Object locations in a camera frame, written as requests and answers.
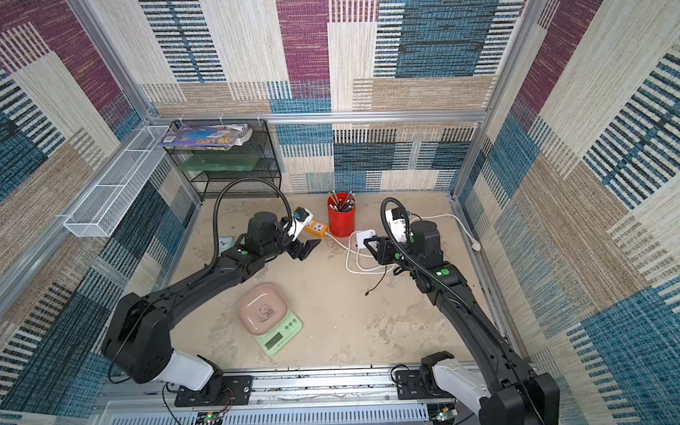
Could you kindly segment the orange power strip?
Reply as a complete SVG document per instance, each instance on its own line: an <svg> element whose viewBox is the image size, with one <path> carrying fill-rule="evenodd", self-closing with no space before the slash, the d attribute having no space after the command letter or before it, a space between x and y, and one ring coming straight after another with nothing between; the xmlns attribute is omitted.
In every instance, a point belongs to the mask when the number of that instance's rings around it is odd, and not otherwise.
<svg viewBox="0 0 680 425"><path fill-rule="evenodd" d="M324 238L328 228L327 224L317 221L316 219L309 219L304 223L304 231L318 238Z"/></svg>

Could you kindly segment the pink panda scale bowl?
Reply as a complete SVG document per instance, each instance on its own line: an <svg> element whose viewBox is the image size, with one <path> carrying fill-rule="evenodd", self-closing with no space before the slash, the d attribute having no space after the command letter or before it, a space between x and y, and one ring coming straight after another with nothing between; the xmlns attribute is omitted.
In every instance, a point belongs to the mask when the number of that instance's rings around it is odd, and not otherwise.
<svg viewBox="0 0 680 425"><path fill-rule="evenodd" d="M237 305L237 319L252 336L263 336L281 323L289 312L283 292L271 283L246 294Z"/></svg>

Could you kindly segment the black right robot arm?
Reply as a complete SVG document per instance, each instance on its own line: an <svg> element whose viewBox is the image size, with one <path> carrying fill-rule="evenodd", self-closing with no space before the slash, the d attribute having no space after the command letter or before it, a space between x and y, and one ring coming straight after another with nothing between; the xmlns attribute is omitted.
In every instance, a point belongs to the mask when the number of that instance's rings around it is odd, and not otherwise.
<svg viewBox="0 0 680 425"><path fill-rule="evenodd" d="M380 218L386 234L366 239L366 248L380 265L409 273L453 324L479 369L473 374L453 354L437 352L422 358L417 374L398 386L430 398L456 398L482 424L558 423L561 390L556 380L538 373L499 333L460 270L444 260L436 223L410 221L396 198L382 201Z"/></svg>

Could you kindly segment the green electronic kitchen scale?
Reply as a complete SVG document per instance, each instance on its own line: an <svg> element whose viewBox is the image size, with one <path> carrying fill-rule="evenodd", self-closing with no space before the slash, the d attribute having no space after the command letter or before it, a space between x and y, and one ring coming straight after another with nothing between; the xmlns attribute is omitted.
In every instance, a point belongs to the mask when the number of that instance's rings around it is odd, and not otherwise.
<svg viewBox="0 0 680 425"><path fill-rule="evenodd" d="M285 318L269 332L262 336L255 336L255 340L268 356L274 356L287 345L294 336L303 329L303 323L293 313L288 311Z"/></svg>

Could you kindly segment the white usb charger adapter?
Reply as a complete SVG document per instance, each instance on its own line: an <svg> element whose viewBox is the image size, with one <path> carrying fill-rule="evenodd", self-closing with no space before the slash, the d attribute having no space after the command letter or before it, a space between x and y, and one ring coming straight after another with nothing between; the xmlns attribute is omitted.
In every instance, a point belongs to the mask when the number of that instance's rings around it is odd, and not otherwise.
<svg viewBox="0 0 680 425"><path fill-rule="evenodd" d="M361 230L356 233L356 247L358 250L366 250L365 241L376 236L374 229Z"/></svg>

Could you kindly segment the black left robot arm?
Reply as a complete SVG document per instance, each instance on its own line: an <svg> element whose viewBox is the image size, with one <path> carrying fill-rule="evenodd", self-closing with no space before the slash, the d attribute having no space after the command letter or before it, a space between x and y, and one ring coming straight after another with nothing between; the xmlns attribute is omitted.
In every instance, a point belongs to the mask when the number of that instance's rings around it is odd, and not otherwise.
<svg viewBox="0 0 680 425"><path fill-rule="evenodd" d="M283 205L283 218L272 212L254 214L234 246L226 251L215 246L211 261L200 271L163 290L122 297L101 348L112 366L137 384L157 381L202 391L218 382L221 369L173 348L171 330L189 313L246 282L283 253L306 259L319 240L301 243L299 235L313 214L304 207L293 209L288 202Z"/></svg>

